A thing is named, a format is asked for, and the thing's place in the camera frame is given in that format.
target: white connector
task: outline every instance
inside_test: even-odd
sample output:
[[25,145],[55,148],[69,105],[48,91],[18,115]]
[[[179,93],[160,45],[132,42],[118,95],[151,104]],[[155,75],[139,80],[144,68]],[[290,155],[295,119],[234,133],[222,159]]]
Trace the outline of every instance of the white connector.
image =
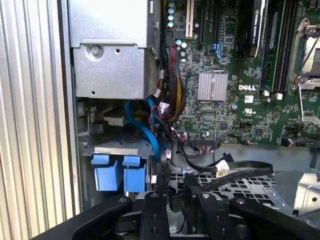
[[187,0],[185,38],[193,38],[195,0]]

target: blue plastic tab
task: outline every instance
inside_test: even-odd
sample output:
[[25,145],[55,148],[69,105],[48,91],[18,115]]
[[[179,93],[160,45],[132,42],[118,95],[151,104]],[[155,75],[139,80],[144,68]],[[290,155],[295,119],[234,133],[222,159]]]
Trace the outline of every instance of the blue plastic tab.
[[97,167],[94,169],[95,186],[97,191],[117,191],[124,178],[123,166],[118,160],[113,166]]
[[92,165],[108,165],[109,155],[107,154],[93,154],[93,159],[91,160]]
[[123,166],[127,167],[139,167],[140,166],[140,157],[139,156],[124,156]]
[[146,167],[144,164],[143,168],[131,168],[127,167],[124,169],[124,191],[143,193],[146,190]]

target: screw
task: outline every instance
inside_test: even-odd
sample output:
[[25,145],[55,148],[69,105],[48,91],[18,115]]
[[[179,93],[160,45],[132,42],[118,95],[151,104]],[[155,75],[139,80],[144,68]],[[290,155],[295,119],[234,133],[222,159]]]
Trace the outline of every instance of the screw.
[[158,195],[158,194],[156,194],[155,192],[154,192],[154,193],[152,193],[150,196],[151,196],[152,198],[157,198],[157,197],[159,197],[159,195]]
[[237,202],[238,204],[245,204],[245,203],[246,203],[245,200],[243,200],[242,198],[238,198],[238,199],[236,200],[236,202]]
[[91,48],[91,53],[94,57],[98,57],[100,54],[100,48],[98,46],[93,46]]
[[124,198],[124,197],[121,197],[121,198],[119,198],[119,200],[118,200],[118,203],[124,203],[124,202],[126,202],[127,200]]
[[316,29],[313,28],[313,27],[307,27],[307,28],[305,29],[305,31],[306,31],[307,33],[309,33],[309,34],[313,34],[313,33],[316,32]]
[[205,199],[208,199],[208,198],[210,198],[210,195],[208,193],[204,193],[204,194],[202,194],[202,197]]

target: dell logo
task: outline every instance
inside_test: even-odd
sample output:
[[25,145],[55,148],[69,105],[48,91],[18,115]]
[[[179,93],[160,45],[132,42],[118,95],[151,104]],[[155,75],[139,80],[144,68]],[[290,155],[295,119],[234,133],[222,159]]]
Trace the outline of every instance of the dell logo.
[[245,91],[255,91],[256,87],[255,85],[241,85],[239,84],[239,88],[240,91],[245,90]]

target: mounting hole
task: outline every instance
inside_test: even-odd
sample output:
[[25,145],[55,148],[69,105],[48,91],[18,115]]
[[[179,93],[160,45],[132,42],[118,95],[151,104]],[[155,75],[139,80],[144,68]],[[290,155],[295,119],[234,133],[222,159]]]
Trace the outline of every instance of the mounting hole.
[[152,227],[152,228],[150,229],[150,231],[151,231],[152,233],[156,234],[156,233],[158,232],[158,228],[156,228],[156,227],[154,226],[154,227]]

